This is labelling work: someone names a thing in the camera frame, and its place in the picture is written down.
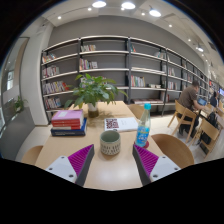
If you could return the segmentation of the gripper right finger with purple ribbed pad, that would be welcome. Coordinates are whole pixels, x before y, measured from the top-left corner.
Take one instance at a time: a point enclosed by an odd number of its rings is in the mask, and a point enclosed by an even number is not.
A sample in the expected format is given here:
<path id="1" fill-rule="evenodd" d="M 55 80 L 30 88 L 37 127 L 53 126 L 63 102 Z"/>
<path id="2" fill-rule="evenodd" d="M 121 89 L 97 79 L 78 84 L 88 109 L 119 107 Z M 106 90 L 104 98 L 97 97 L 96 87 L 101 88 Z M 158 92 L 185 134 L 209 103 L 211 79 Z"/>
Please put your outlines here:
<path id="1" fill-rule="evenodd" d="M 133 145 L 132 154 L 143 186 L 180 170 L 167 156 L 157 156 L 140 146 Z"/>

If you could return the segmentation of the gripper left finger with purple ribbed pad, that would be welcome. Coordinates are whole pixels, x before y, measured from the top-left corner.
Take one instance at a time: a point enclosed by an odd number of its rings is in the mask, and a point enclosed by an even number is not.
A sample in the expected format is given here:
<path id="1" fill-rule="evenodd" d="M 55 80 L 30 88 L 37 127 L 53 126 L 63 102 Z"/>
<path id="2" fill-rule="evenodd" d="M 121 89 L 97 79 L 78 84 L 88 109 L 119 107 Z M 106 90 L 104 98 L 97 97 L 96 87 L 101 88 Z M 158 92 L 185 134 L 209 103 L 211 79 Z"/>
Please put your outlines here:
<path id="1" fill-rule="evenodd" d="M 59 176 L 65 180 L 83 186 L 94 156 L 94 145 L 86 146 L 72 155 L 59 156 L 46 171 Z"/>

